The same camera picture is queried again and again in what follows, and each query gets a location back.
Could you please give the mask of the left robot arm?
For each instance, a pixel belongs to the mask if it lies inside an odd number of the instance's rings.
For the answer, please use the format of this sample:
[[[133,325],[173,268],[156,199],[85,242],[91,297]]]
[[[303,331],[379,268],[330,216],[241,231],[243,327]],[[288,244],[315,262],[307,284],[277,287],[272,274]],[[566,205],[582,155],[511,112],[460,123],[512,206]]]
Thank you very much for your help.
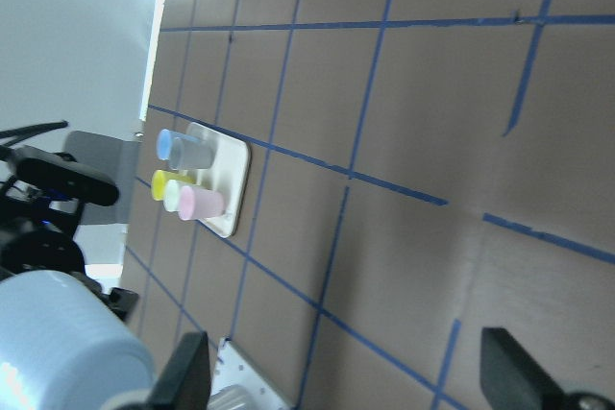
[[[67,126],[62,120],[1,132],[1,161],[11,172],[1,182],[1,279],[39,270],[66,273],[126,323],[139,295],[118,287],[105,293],[86,274],[74,241],[87,205],[111,207],[120,200],[115,180],[70,153],[17,145]]]

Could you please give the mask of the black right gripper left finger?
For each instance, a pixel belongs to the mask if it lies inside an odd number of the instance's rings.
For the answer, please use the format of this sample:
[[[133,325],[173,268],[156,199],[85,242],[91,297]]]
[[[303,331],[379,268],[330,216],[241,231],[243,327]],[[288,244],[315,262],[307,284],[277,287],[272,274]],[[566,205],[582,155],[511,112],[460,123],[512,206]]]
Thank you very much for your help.
[[[147,409],[206,409],[211,391],[209,337],[183,335],[146,399]]]

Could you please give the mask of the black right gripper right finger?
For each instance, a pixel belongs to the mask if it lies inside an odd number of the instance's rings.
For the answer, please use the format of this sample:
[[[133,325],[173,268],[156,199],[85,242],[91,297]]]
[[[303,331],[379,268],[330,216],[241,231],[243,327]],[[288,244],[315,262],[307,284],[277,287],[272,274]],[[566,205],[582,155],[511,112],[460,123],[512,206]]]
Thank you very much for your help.
[[[583,394],[565,393],[503,327],[480,337],[480,389],[491,409],[585,409]]]

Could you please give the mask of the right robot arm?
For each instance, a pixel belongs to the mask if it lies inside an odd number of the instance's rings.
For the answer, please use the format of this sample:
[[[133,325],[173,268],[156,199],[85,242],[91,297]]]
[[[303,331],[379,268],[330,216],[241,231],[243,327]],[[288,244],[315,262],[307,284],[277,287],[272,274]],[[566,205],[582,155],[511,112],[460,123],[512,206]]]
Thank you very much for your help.
[[[82,273],[1,274],[5,409],[286,409],[288,400],[231,341],[209,362],[204,332],[185,334],[157,372],[127,328],[138,294],[105,292]]]

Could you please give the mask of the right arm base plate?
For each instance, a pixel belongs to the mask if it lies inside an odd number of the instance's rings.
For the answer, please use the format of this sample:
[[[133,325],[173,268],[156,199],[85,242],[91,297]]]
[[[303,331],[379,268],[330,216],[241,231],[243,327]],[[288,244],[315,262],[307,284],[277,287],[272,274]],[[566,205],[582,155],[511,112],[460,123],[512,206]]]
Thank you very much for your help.
[[[208,409],[293,408],[291,400],[235,342],[220,340]]]

